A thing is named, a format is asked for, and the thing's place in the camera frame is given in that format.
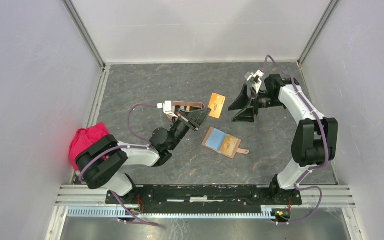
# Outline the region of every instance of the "wire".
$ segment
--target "wire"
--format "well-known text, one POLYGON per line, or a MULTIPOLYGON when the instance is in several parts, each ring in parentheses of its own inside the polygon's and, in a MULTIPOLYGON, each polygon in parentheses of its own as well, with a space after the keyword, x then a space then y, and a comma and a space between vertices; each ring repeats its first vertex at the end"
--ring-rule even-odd
POLYGON ((295 90, 295 93, 298 95, 298 97, 302 100, 302 102, 304 102, 305 106, 308 108, 308 110, 311 112, 311 114, 315 117, 315 120, 317 121, 317 124, 318 124, 318 127, 320 129, 320 133, 321 133, 321 139, 323 141, 323 146, 324 146, 324 162, 322 165, 320 166, 313 166, 313 167, 310 167, 307 171, 304 172, 303 175, 301 175, 298 180, 295 182, 295 189, 298 190, 298 191, 306 191, 306 190, 310 190, 310 189, 317 189, 319 192, 320 192, 320 197, 318 198, 318 203, 317 205, 315 206, 314 210, 309 214, 307 215, 306 217, 304 218, 301 218, 299 220, 295 220, 295 221, 291 221, 291 222, 278 222, 276 224, 281 224, 281 225, 289 225, 289 224, 296 224, 296 223, 299 223, 301 221, 304 221, 306 219, 308 219, 309 217, 311 217, 320 207, 320 204, 322 203, 322 189, 318 186, 309 186, 309 187, 305 187, 305 188, 300 188, 299 187, 299 184, 302 182, 302 180, 304 180, 304 178, 310 173, 312 172, 313 170, 315 169, 322 169, 324 167, 326 167, 328 165, 328 162, 329 162, 329 149, 328 149, 328 141, 326 139, 326 134, 325 134, 325 131, 324 131, 324 128, 323 128, 323 124, 322 124, 322 121, 320 120, 319 118, 319 115, 316 113, 316 111, 311 107, 310 103, 306 100, 306 98, 303 96, 303 93, 301 91, 298 91, 298 87, 297 87, 297 84, 295 83, 295 80, 296 78, 293 77, 292 75, 290 74, 287 74, 282 68, 280 68, 280 66, 277 64, 277 62, 272 58, 272 56, 270 55, 267 55, 265 56, 265 60, 264 60, 264 64, 262 66, 262 72, 264 73, 266 71, 266 68, 267 68, 267 64, 268 64, 268 60, 271 60, 274 64, 274 66, 283 74, 283 75, 286 75, 287 77, 290 77, 291 78, 291 81, 292 81, 292 86, 293 86, 293 89, 295 90))
POLYGON ((86 173, 86 171, 96 162, 98 161, 99 159, 101 159, 103 156, 111 153, 112 151, 115 151, 115 150, 119 150, 119 149, 127 149, 128 147, 132 148, 132 149, 148 149, 146 146, 129 146, 129 145, 123 145, 123 146, 115 146, 115 147, 112 147, 104 152, 102 152, 101 154, 99 154, 98 156, 96 156, 92 161, 90 161, 84 168, 83 170, 80 172, 80 175, 78 176, 78 179, 81 181, 81 182, 84 182, 84 179, 83 179, 83 175, 86 173))
MULTIPOLYGON (((85 172, 90 168, 90 166, 92 166, 92 164, 94 164, 96 161, 98 161, 100 158, 102 158, 103 156, 109 154, 110 152, 112 151, 116 151, 116 150, 119 150, 119 149, 126 149, 128 148, 129 146, 126 146, 126 145, 123 145, 123 146, 115 146, 115 147, 112 147, 104 152, 102 152, 101 154, 99 154, 98 156, 96 156, 92 161, 90 161, 84 168, 83 170, 80 172, 80 175, 78 176, 78 179, 80 181, 83 182, 83 175, 85 174, 85 172)), ((147 149, 146 146, 130 146, 131 148, 133 149, 147 149)), ((142 219, 140 219, 139 217, 137 217, 134 213, 132 213, 129 209, 127 209, 126 206, 124 206, 122 200, 119 198, 119 196, 117 195, 117 193, 115 193, 114 191, 111 191, 109 190, 115 197, 115 199, 117 199, 117 202, 124 208, 124 210, 126 211, 127 214, 129 214, 130 216, 132 216, 134 219, 138 220, 139 222, 137 221, 125 221, 125 223, 128 223, 128 224, 142 224, 142 225, 150 225, 150 226, 159 226, 158 223, 155 223, 155 222, 148 222, 148 221, 144 221, 142 219)))
POLYGON ((120 197, 117 195, 117 193, 115 193, 114 191, 111 191, 110 192, 112 193, 112 195, 114 195, 115 199, 117 199, 117 202, 121 205, 121 207, 126 211, 127 214, 129 214, 130 216, 132 216, 134 219, 138 220, 138 221, 124 221, 126 224, 138 224, 138 225, 149 225, 149 226, 154 226, 154 227, 158 227, 159 224, 156 223, 156 222, 151 222, 151 221, 145 221, 139 217, 137 217, 135 214, 133 214, 133 212, 131 212, 122 202, 122 200, 120 199, 120 197))
MULTIPOLYGON (((116 151, 116 150, 120 150, 120 149, 127 149, 127 148, 132 148, 132 149, 148 149, 148 147, 151 146, 151 142, 142 137, 142 136, 139 136, 137 135, 130 127, 130 116, 133 112, 133 110, 135 110, 136 107, 139 107, 139 106, 147 106, 147 107, 157 107, 157 105, 153 105, 153 104, 146 104, 146 103, 139 103, 139 104, 136 104, 134 105, 131 109, 130 109, 130 112, 128 113, 128 118, 127 118, 127 127, 128 127, 128 130, 131 132, 131 134, 133 134, 133 136, 141 139, 141 140, 144 140, 146 142, 148 142, 148 146, 133 146, 133 145, 122 145, 122 146, 115 146, 115 147, 112 147, 104 152, 102 152, 101 154, 99 154, 98 156, 96 156, 92 161, 90 161, 84 168, 83 170, 81 170, 80 172, 80 175, 78 176, 78 179, 80 181, 84 181, 84 174, 86 173, 86 171, 96 162, 98 161, 99 159, 101 159, 102 157, 106 156, 107 154, 113 152, 113 151, 116 151)), ((124 221, 125 223, 129 223, 129 224, 142 224, 142 225, 150 225, 150 226, 159 226, 158 223, 155 223, 155 222, 148 222, 148 221, 144 221, 142 219, 140 219, 139 217, 137 217, 134 213, 132 213, 124 204, 123 202, 121 201, 121 199, 119 198, 119 196, 117 195, 117 193, 115 193, 114 191, 111 191, 110 192, 114 195, 115 199, 117 199, 118 203, 124 208, 124 210, 126 211, 127 214, 129 214, 130 216, 132 216, 134 219, 138 220, 139 222, 137 221, 124 221)))
POLYGON ((289 210, 289 217, 284 217, 283 215, 279 215, 279 217, 281 217, 282 219, 284 219, 286 221, 289 221, 292 218, 292 211, 289 210))
POLYGON ((141 208, 142 208, 142 213, 144 213, 144 212, 145 212, 145 204, 144 204, 144 202, 142 201, 142 199, 140 200, 140 206, 141 206, 141 208))
POLYGON ((128 130, 130 131, 130 133, 131 133, 133 136, 135 136, 136 138, 138 138, 138 139, 140 139, 140 140, 143 140, 143 141, 147 142, 147 143, 148 143, 148 147, 150 147, 150 146, 151 146, 151 142, 150 142, 147 138, 138 135, 138 134, 137 134, 136 132, 134 132, 134 131, 132 130, 132 128, 130 127, 130 116, 132 115, 132 112, 135 110, 135 108, 137 108, 137 107, 139 107, 139 106, 146 106, 146 107, 153 107, 153 108, 156 108, 157 105, 155 105, 155 104, 147 104, 147 103, 138 103, 138 104, 135 104, 135 105, 130 109, 130 111, 128 112, 128 117, 127 117, 127 128, 128 128, 128 130))
POLYGON ((288 198, 288 200, 289 200, 289 205, 287 206, 286 211, 291 213, 292 201, 291 201, 291 198, 288 198))

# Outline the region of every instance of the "small card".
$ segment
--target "small card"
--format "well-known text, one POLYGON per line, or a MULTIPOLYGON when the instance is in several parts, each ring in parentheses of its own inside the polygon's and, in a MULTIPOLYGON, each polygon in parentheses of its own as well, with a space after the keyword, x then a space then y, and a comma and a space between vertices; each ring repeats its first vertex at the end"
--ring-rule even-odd
POLYGON ((222 114, 223 105, 225 104, 226 97, 217 93, 212 93, 211 99, 209 100, 208 108, 211 109, 209 113, 210 117, 219 119, 222 114))
POLYGON ((233 159, 236 153, 248 154, 247 149, 239 148, 241 140, 232 135, 226 134, 214 127, 210 127, 206 134, 202 145, 209 149, 216 151, 217 153, 233 159))
POLYGON ((232 156, 233 151, 235 150, 236 145, 238 144, 238 140, 239 139, 234 136, 227 135, 224 139, 223 144, 221 145, 220 152, 232 156))

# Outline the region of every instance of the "orange card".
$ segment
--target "orange card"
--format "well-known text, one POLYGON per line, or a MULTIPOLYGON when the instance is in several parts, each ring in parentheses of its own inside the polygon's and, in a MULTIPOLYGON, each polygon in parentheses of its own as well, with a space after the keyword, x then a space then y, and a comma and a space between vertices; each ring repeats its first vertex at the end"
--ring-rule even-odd
POLYGON ((223 144, 221 145, 220 152, 232 156, 233 151, 236 149, 236 144, 238 143, 238 140, 236 137, 227 135, 224 139, 223 144))
POLYGON ((217 93, 212 93, 211 99, 209 100, 208 107, 211 109, 209 113, 210 117, 219 119, 222 114, 223 105, 225 104, 226 97, 217 93))

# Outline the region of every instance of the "leather strap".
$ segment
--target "leather strap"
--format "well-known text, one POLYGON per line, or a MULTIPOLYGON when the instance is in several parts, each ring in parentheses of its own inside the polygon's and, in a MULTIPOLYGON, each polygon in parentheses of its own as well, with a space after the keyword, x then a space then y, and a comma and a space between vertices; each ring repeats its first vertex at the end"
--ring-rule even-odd
MULTIPOLYGON (((186 111, 189 111, 189 107, 198 108, 198 109, 205 109, 205 105, 202 102, 198 101, 172 101, 171 105, 173 107, 180 106, 180 107, 186 107, 186 111)), ((173 116, 167 115, 168 119, 171 121, 173 116)))
POLYGON ((238 148, 238 149, 237 149, 237 153, 240 153, 240 154, 249 154, 250 151, 249 151, 248 149, 238 148))

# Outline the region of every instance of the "gray floor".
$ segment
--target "gray floor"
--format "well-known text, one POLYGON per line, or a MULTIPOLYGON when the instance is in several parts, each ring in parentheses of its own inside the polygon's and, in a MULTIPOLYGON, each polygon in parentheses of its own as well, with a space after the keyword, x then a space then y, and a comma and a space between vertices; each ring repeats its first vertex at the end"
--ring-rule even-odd
MULTIPOLYGON (((307 90, 294 62, 280 63, 296 76, 307 90)), ((227 111, 239 95, 245 74, 255 72, 261 63, 186 63, 113 65, 106 84, 99 122, 104 122, 118 140, 145 144, 130 134, 127 116, 137 103, 157 104, 165 100, 210 101, 212 93, 226 96, 220 119, 208 117, 198 132, 189 131, 163 166, 124 166, 136 184, 262 184, 267 185, 291 160, 291 143, 296 124, 282 107, 261 109, 255 123, 231 122, 236 111, 227 111), (242 139, 240 147, 248 155, 230 159, 201 145, 210 127, 242 139)), ((277 73, 270 65, 267 74, 277 73)), ((161 110, 138 108, 131 117, 134 131, 147 138, 158 127, 170 128, 161 110)), ((335 184, 331 166, 315 171, 304 184, 335 184)))
MULTIPOLYGON (((308 209, 293 209, 300 219, 308 209)), ((124 225, 115 218, 68 217, 62 240, 349 240, 341 209, 319 209, 311 218, 288 226, 266 219, 149 219, 161 226, 124 225)))

